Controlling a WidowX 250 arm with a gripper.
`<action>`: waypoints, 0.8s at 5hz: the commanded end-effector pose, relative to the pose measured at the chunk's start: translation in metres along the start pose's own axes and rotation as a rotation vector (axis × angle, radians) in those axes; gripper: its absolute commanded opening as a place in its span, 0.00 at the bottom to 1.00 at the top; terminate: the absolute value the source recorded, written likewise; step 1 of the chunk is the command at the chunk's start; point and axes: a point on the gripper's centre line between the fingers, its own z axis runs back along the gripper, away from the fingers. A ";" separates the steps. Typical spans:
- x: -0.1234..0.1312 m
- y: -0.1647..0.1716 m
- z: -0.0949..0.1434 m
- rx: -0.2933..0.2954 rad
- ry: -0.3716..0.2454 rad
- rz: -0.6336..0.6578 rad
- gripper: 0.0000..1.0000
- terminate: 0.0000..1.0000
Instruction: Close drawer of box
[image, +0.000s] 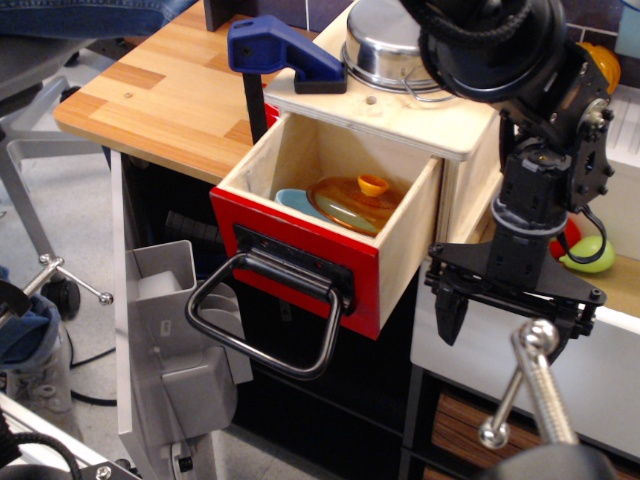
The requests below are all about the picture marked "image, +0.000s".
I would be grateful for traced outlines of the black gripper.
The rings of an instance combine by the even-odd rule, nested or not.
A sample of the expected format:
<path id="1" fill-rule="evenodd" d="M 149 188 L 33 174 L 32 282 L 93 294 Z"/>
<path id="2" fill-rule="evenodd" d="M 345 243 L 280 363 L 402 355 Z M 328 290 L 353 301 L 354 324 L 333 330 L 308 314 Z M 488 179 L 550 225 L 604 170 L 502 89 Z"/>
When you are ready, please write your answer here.
<path id="1" fill-rule="evenodd" d="M 492 202 L 496 230 L 491 241 L 477 244 L 434 243 L 425 283 L 436 296 L 437 330 L 453 346 L 475 301 L 521 315 L 551 321 L 556 347 L 546 355 L 553 365 L 571 339 L 588 336 L 605 293 L 561 267 L 549 243 L 562 233 L 567 210 L 553 201 L 516 210 L 515 201 Z"/>

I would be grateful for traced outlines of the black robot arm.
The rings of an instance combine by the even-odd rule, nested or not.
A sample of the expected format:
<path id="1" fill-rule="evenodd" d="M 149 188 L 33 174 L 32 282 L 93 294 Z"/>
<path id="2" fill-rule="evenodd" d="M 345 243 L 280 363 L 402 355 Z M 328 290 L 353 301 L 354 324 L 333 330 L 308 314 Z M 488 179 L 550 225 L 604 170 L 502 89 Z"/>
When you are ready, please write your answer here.
<path id="1" fill-rule="evenodd" d="M 453 344 L 477 301 L 550 321 L 566 344 L 593 327 L 606 296 L 555 261 L 571 214 L 589 214 L 614 170 L 606 157 L 608 83 L 569 39 L 558 1 L 408 1 L 429 75 L 500 115 L 502 184 L 493 238 L 436 243 L 426 282 L 439 336 Z"/>

